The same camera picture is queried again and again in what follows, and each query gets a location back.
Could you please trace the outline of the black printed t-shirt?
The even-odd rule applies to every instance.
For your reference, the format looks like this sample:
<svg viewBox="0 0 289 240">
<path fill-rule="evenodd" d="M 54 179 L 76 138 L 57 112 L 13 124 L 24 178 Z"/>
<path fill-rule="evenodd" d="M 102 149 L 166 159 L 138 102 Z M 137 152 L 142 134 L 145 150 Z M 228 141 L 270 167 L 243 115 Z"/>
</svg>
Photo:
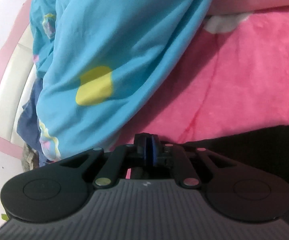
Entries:
<svg viewBox="0 0 289 240">
<path fill-rule="evenodd" d="M 282 178 L 289 184 L 289 125 L 262 128 L 221 138 L 190 141 L 187 150 L 206 148 Z M 283 216 L 289 224 L 289 212 Z"/>
</svg>

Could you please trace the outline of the pink and white headboard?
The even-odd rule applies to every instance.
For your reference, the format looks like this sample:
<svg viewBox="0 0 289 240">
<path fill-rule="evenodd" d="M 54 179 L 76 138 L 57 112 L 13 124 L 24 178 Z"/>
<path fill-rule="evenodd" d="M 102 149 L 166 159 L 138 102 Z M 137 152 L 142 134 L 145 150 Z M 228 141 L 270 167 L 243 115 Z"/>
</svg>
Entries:
<svg viewBox="0 0 289 240">
<path fill-rule="evenodd" d="M 31 0 L 26 0 L 0 49 L 0 152 L 17 159 L 24 146 L 17 133 L 18 120 L 36 79 L 30 7 Z"/>
</svg>

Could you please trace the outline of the blue patterned quilt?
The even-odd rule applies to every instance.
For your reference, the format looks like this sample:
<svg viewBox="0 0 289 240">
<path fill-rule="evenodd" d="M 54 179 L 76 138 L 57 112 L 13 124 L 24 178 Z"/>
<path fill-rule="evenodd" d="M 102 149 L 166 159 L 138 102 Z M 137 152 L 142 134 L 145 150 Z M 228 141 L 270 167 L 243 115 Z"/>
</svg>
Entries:
<svg viewBox="0 0 289 240">
<path fill-rule="evenodd" d="M 26 170 L 120 129 L 173 70 L 212 0 L 32 0 L 36 79 L 17 132 Z"/>
</svg>

